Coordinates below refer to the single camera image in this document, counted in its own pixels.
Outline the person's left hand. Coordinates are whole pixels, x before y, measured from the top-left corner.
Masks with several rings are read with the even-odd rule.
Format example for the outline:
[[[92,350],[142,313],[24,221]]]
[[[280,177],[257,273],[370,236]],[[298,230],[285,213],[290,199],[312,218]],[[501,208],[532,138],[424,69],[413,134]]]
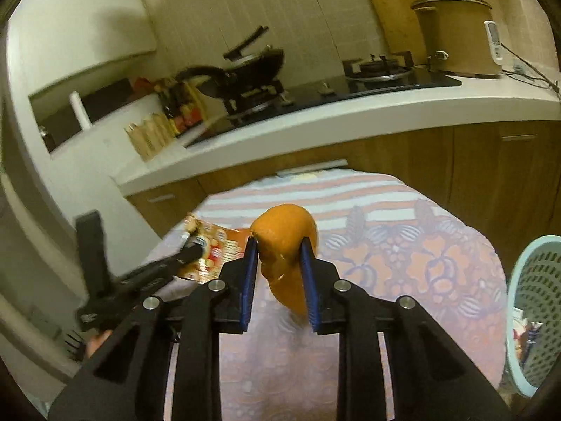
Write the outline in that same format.
[[[91,338],[86,345],[86,358],[92,357],[95,352],[106,342],[107,338],[112,335],[112,333],[112,330],[106,330]]]

